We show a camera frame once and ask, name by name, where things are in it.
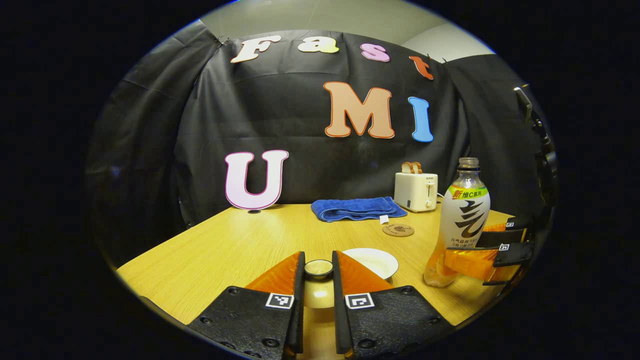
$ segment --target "bottle label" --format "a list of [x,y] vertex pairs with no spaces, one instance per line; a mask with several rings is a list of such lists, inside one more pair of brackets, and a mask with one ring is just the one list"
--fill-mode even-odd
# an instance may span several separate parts
[[486,187],[450,186],[440,215],[440,236],[446,247],[474,247],[489,217],[491,198]]

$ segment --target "small cup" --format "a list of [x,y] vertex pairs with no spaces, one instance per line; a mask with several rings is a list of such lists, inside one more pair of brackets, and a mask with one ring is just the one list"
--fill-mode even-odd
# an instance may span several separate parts
[[324,280],[333,273],[333,263],[328,260],[312,260],[305,264],[307,279]]

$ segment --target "cork coaster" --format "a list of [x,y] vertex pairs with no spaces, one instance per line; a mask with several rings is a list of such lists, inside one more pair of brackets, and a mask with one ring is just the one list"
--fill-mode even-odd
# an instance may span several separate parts
[[413,235],[415,232],[412,227],[405,224],[389,224],[382,227],[382,231],[384,231],[385,234],[398,237]]

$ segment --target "plastic bottle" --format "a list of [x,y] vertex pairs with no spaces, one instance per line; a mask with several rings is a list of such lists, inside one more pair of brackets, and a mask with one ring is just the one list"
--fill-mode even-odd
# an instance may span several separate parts
[[460,158],[458,178],[444,193],[438,242],[424,272],[424,282],[429,286],[443,288],[458,276],[444,265],[447,247],[474,247],[482,234],[491,199],[478,173],[477,158]]

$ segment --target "letter m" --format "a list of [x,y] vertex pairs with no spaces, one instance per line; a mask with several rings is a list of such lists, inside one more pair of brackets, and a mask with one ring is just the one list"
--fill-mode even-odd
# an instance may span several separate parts
[[383,88],[371,88],[364,102],[361,102],[351,85],[341,81],[329,81],[324,88],[331,94],[331,125],[324,132],[332,137],[345,137],[351,134],[346,118],[349,117],[353,129],[358,135],[364,134],[369,119],[372,125],[369,135],[374,138],[394,137],[389,116],[391,92]]

